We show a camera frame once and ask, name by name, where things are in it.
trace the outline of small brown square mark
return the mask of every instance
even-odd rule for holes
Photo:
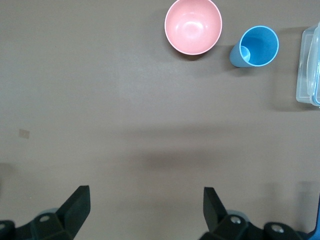
[[[23,139],[29,139],[30,132],[27,130],[19,129],[19,137]]]

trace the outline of clear plastic container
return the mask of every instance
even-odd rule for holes
[[[320,107],[320,22],[302,34],[296,100]]]

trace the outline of blue cup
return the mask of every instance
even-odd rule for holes
[[[233,47],[230,61],[236,67],[262,67],[272,62],[279,51],[279,39],[267,26],[248,29]]]

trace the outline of silver screw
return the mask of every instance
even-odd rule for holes
[[[238,218],[237,216],[232,216],[230,218],[231,222],[233,222],[234,224],[240,224],[241,223],[241,220],[240,218]]]
[[[46,216],[42,216],[39,221],[40,221],[41,223],[43,223],[43,222],[45,222],[45,221],[48,221],[49,219],[50,219],[50,217],[46,215]]]
[[[285,232],[285,230],[282,228],[282,226],[279,226],[277,224],[273,224],[271,225],[271,228],[273,231],[275,231],[276,233],[280,233],[283,234]]]

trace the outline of bowl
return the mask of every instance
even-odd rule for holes
[[[211,0],[177,0],[165,16],[164,31],[169,43],[179,52],[203,54],[221,35],[221,14]]]

